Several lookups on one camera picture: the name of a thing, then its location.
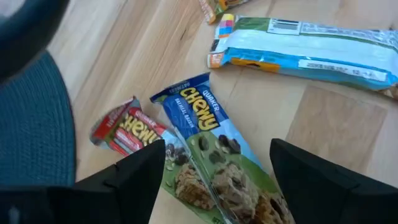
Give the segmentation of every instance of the wood plank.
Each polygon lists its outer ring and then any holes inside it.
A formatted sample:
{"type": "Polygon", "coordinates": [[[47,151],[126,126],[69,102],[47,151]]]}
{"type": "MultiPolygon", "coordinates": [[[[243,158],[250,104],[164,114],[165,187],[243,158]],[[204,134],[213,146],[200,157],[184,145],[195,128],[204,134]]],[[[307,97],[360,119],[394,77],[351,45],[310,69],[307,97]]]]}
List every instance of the wood plank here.
{"type": "Polygon", "coordinates": [[[380,106],[309,86],[286,141],[365,173],[386,114],[380,106]]]}
{"type": "Polygon", "coordinates": [[[84,84],[126,0],[71,0],[48,49],[71,101],[84,84]]]}

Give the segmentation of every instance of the snack package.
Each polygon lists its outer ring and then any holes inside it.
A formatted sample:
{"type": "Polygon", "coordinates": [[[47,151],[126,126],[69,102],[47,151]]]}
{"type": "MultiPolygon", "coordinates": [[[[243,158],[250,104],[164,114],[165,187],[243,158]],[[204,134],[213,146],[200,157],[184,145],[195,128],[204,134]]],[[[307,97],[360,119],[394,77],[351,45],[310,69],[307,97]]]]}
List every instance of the snack package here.
{"type": "Polygon", "coordinates": [[[378,91],[398,99],[398,31],[225,14],[208,67],[226,63],[378,91]]]}
{"type": "Polygon", "coordinates": [[[211,24],[216,16],[224,13],[230,7],[238,6],[249,0],[199,0],[201,9],[205,13],[207,23],[211,24]]]}
{"type": "Polygon", "coordinates": [[[294,223],[287,204],[210,90],[209,73],[151,98],[161,103],[226,223],[294,223]]]}
{"type": "Polygon", "coordinates": [[[91,130],[90,139],[97,146],[124,156],[164,139],[166,158],[162,187],[208,223],[223,223],[206,185],[189,160],[190,152],[165,126],[146,116],[135,97],[101,118],[91,130]]]}

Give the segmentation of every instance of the hardwood floor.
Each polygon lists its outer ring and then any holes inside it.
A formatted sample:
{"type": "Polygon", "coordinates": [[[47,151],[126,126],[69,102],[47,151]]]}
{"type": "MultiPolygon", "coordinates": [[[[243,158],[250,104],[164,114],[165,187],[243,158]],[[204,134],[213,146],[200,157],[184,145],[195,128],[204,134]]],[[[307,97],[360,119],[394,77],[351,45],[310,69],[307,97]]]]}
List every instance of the hardwood floor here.
{"type": "MultiPolygon", "coordinates": [[[[252,0],[231,12],[388,29],[398,28],[397,8],[395,0],[252,0]]],[[[205,57],[214,29],[204,21],[197,0],[71,2],[49,50],[73,103],[78,179],[122,158],[95,148],[88,139],[94,122],[118,103],[136,95],[145,113],[169,124],[149,97],[208,70],[205,57]]],[[[345,86],[249,68],[227,66],[211,72],[212,90],[268,172],[272,173],[270,140],[282,138],[398,187],[398,102],[345,86]],[[316,125],[319,122],[326,126],[316,125]]],[[[188,222],[202,223],[160,190],[151,223],[188,222]]]]}

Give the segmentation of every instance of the plastic packaging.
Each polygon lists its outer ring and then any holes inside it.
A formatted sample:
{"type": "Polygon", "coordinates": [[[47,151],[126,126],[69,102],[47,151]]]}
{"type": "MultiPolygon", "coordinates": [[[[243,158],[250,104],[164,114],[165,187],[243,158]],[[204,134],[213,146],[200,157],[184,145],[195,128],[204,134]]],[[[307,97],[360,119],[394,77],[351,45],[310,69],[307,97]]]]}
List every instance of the plastic packaging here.
{"type": "Polygon", "coordinates": [[[287,204],[210,90],[209,73],[151,98],[163,105],[229,223],[293,223],[287,204]]]}
{"type": "Polygon", "coordinates": [[[207,223],[223,223],[183,143],[165,126],[146,116],[133,97],[111,110],[93,127],[91,142],[128,156],[147,144],[164,139],[166,158],[162,188],[184,203],[207,223]]]}
{"type": "Polygon", "coordinates": [[[205,13],[207,23],[211,24],[216,16],[224,13],[231,7],[238,6],[249,0],[199,0],[202,11],[205,13]]]}
{"type": "Polygon", "coordinates": [[[398,99],[398,31],[225,14],[207,58],[381,92],[398,99]]]}

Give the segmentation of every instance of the teal round mat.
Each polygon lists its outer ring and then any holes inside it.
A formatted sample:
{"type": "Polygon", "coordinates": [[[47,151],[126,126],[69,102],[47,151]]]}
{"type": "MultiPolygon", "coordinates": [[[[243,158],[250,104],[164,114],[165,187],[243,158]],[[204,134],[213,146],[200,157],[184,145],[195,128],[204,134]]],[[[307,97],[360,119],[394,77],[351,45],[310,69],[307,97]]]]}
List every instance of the teal round mat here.
{"type": "Polygon", "coordinates": [[[73,185],[75,127],[48,52],[0,85],[0,184],[73,185]]]}

